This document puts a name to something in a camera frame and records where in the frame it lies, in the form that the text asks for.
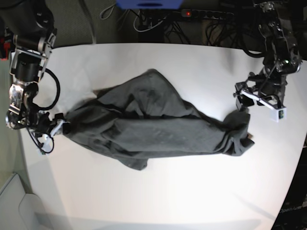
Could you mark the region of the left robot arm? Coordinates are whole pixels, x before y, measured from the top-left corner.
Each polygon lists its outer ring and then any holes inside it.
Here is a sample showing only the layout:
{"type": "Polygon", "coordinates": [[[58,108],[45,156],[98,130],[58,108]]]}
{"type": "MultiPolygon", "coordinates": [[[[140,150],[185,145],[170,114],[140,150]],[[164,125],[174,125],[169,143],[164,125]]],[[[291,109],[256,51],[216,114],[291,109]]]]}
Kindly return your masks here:
{"type": "Polygon", "coordinates": [[[239,111],[257,104],[272,110],[284,108],[283,101],[286,77],[300,70],[302,58],[299,54],[288,2],[286,0],[254,0],[255,17],[259,20],[258,30],[264,39],[265,51],[251,53],[243,38],[243,21],[247,12],[243,1],[236,4],[236,26],[242,50],[252,58],[263,58],[259,74],[250,73],[245,81],[235,84],[234,97],[239,111]]]}

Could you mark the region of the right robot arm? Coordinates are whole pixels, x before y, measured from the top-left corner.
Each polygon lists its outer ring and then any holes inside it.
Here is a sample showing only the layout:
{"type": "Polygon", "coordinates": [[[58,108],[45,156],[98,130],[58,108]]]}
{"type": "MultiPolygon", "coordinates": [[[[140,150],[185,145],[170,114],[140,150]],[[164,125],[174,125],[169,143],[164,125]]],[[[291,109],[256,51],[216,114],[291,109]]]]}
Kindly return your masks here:
{"type": "Polygon", "coordinates": [[[44,0],[2,0],[0,18],[4,23],[0,56],[6,58],[14,52],[10,75],[15,81],[9,89],[6,126],[12,130],[26,129],[40,153],[48,155],[55,146],[54,136],[69,129],[62,113],[49,118],[49,111],[60,96],[59,80],[47,69],[57,35],[53,14],[44,0]],[[34,98],[44,74],[54,80],[56,95],[49,106],[41,107],[34,103],[34,98]]]}

